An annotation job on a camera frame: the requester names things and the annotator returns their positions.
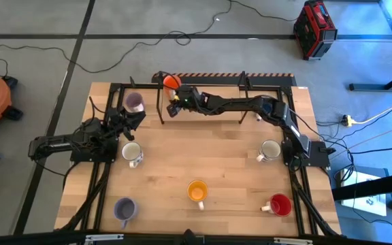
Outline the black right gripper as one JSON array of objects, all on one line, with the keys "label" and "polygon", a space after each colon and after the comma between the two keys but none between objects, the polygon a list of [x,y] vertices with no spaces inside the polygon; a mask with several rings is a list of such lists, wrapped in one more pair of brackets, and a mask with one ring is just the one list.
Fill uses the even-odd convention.
[{"label": "black right gripper", "polygon": [[178,115],[181,109],[189,111],[200,111],[202,94],[194,86],[182,85],[177,90],[177,103],[170,103],[167,107],[167,113],[170,118]]}]

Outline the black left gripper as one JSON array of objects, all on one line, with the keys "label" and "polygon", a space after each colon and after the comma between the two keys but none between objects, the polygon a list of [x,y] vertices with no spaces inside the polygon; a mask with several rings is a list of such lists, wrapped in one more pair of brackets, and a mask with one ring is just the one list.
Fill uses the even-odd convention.
[{"label": "black left gripper", "polygon": [[108,110],[108,130],[115,134],[123,133],[129,140],[133,141],[135,137],[131,134],[132,129],[137,129],[145,119],[145,111],[128,112],[126,109],[110,108]]}]

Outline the blue white floral mug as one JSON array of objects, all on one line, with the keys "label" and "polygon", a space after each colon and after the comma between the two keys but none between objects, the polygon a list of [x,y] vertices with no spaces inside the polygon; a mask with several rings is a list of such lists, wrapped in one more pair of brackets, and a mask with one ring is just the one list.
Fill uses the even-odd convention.
[{"label": "blue white floral mug", "polygon": [[136,142],[126,143],[121,150],[122,157],[129,162],[130,168],[136,168],[143,160],[142,147]]}]

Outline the mauve faceted mug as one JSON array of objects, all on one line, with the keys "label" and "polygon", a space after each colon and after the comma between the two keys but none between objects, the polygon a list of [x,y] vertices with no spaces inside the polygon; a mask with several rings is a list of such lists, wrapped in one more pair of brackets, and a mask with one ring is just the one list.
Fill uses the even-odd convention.
[{"label": "mauve faceted mug", "polygon": [[125,105],[130,112],[144,112],[144,100],[140,93],[129,93],[125,99]]}]

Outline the orange mug white handle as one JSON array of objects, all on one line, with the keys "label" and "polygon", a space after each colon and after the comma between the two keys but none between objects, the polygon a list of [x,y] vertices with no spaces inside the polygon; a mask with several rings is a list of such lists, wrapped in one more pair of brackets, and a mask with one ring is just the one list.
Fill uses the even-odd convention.
[{"label": "orange mug white handle", "polygon": [[163,89],[165,91],[168,100],[174,99],[176,95],[176,91],[180,86],[181,86],[181,80],[178,76],[175,75],[166,76],[163,79]]}]

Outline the lavender mug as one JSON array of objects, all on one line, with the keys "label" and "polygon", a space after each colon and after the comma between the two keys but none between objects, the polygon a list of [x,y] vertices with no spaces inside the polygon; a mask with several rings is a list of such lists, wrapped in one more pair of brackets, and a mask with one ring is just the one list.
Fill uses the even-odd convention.
[{"label": "lavender mug", "polygon": [[138,213],[136,202],[129,197],[119,199],[114,205],[114,216],[120,221],[120,227],[124,229],[129,221],[134,219]]}]

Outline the yellow mug white outside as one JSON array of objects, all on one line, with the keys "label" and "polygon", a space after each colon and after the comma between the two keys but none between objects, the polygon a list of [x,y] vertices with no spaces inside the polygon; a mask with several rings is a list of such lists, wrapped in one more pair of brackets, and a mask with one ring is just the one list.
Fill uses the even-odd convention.
[{"label": "yellow mug white outside", "polygon": [[196,202],[200,210],[205,210],[203,201],[208,196],[208,185],[202,180],[194,180],[187,187],[187,195]]}]

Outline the white dark patterned mug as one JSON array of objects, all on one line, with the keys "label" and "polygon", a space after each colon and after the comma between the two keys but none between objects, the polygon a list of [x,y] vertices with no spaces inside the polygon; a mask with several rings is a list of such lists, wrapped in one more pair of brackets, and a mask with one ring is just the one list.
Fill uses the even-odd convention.
[{"label": "white dark patterned mug", "polygon": [[271,161],[280,156],[281,147],[274,140],[265,140],[259,148],[256,160],[258,162]]}]

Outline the red mug white handle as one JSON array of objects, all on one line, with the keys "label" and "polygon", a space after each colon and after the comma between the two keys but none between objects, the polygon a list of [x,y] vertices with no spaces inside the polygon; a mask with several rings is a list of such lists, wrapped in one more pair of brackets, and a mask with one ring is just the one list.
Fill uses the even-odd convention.
[{"label": "red mug white handle", "polygon": [[272,195],[265,205],[260,207],[260,210],[276,216],[286,217],[291,213],[292,208],[291,200],[286,195],[277,193]]}]

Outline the orange striped black strip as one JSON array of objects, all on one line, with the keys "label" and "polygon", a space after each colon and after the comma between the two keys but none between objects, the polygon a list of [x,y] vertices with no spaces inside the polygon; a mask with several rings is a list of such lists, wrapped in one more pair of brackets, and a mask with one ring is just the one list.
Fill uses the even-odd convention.
[{"label": "orange striped black strip", "polygon": [[[185,84],[232,84],[237,85],[241,72],[236,73],[173,73]],[[246,73],[253,86],[296,86],[293,73]]]}]

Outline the red black tool box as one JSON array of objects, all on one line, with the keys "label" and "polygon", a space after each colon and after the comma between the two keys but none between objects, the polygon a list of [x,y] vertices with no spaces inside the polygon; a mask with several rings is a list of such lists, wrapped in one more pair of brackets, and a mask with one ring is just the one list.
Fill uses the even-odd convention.
[{"label": "red black tool box", "polygon": [[293,25],[303,60],[320,60],[337,40],[336,29],[323,0],[308,0]]}]

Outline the white box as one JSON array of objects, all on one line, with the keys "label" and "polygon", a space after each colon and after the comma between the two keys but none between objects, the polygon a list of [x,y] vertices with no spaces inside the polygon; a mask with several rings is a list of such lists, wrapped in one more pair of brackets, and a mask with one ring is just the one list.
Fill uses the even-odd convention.
[{"label": "white box", "polygon": [[[339,179],[339,186],[344,187],[356,184],[357,182],[377,180],[380,176],[356,172],[353,168],[344,168],[337,175],[337,178]],[[355,210],[361,210],[379,216],[387,215],[387,196],[385,194],[345,199],[340,203],[342,206],[354,208]]]}]

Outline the black metal beam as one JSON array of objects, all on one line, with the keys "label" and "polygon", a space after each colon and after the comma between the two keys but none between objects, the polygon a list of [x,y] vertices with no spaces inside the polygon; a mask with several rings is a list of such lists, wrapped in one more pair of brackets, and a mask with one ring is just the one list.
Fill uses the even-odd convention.
[{"label": "black metal beam", "polygon": [[392,176],[354,183],[332,190],[335,201],[392,193]]}]

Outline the black frame wooden shelf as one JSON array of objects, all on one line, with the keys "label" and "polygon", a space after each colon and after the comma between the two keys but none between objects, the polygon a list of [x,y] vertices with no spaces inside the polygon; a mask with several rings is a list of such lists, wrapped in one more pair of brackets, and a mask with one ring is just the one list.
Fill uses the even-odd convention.
[{"label": "black frame wooden shelf", "polygon": [[244,73],[174,73],[160,71],[152,78],[163,89],[161,116],[166,122],[239,121],[232,104],[245,101]]}]

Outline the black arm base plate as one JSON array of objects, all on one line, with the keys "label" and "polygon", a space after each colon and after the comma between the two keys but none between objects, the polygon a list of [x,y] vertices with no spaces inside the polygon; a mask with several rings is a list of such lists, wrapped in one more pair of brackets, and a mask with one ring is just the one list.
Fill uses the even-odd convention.
[{"label": "black arm base plate", "polygon": [[282,156],[285,165],[291,169],[298,167],[324,167],[330,166],[328,156],[334,153],[334,148],[326,147],[324,142],[310,142],[309,158],[301,157],[293,147],[291,141],[283,141],[281,143]]},{"label": "black arm base plate", "polygon": [[91,137],[74,150],[70,159],[75,162],[112,162],[118,150],[118,138]]}]

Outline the silver frame bracket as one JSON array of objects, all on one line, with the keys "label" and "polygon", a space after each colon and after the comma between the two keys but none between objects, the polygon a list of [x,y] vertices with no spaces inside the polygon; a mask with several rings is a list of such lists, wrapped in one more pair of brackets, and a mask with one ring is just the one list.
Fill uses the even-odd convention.
[{"label": "silver frame bracket", "polygon": [[279,245],[314,245],[312,240],[297,238],[274,238],[273,243]]},{"label": "silver frame bracket", "polygon": [[95,243],[102,241],[114,241],[114,240],[123,240],[124,234],[96,234],[96,235],[87,235],[85,237],[85,242]]}]

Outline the black rig frame beam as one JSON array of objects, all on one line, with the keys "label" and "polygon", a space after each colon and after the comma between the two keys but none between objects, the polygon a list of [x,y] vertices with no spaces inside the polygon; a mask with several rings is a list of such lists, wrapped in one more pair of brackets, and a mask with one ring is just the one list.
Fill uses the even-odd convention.
[{"label": "black rig frame beam", "polygon": [[[93,245],[279,245],[273,243],[274,238],[227,235],[196,235],[196,240],[183,240],[182,235],[136,234],[136,233],[95,233],[86,231],[53,231],[47,233],[30,233],[22,235],[0,236],[0,245],[70,245],[85,244],[87,235],[124,234],[123,240],[102,241]],[[392,245],[386,242],[349,239],[344,236],[301,235],[297,239],[312,240],[314,245]]]}]

